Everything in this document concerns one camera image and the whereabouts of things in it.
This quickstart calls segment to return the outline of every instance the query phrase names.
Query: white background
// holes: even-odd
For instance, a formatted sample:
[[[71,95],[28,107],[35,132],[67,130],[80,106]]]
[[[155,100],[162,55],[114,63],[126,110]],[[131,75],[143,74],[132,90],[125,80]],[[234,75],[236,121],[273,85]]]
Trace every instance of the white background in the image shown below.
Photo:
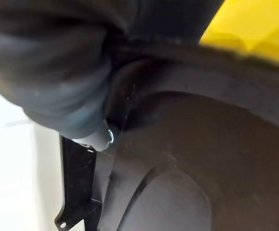
[[[62,201],[58,133],[0,96],[0,231],[57,231]]]

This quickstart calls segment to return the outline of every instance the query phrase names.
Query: mounting hole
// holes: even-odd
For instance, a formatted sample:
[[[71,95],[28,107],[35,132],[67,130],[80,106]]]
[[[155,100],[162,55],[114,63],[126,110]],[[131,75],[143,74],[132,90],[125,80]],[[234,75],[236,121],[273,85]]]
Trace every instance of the mounting hole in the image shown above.
[[[67,223],[66,222],[63,222],[62,224],[61,224],[61,228],[63,229],[63,228],[66,228],[66,226],[67,226]]]

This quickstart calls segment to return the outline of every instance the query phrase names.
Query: black plastic bracket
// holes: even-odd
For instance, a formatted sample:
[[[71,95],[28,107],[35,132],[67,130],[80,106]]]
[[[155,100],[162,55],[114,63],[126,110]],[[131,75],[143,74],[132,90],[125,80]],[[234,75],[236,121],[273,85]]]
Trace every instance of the black plastic bracket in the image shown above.
[[[64,137],[60,143],[64,202],[55,225],[68,231],[84,220],[86,230],[96,231],[102,210],[102,202],[91,198],[96,153]]]

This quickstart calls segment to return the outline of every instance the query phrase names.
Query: yellow object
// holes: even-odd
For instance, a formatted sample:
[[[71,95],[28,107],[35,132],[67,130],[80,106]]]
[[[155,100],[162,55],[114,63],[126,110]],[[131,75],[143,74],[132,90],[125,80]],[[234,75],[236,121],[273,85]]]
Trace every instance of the yellow object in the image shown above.
[[[201,44],[279,62],[279,0],[225,0]]]

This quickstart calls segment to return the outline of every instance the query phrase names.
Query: gloved hand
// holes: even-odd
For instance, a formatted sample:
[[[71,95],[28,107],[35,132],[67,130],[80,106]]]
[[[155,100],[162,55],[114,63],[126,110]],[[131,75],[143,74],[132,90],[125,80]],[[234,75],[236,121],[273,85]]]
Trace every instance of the gloved hand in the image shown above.
[[[102,150],[110,140],[107,41],[197,43],[221,2],[0,0],[0,94],[35,122]]]

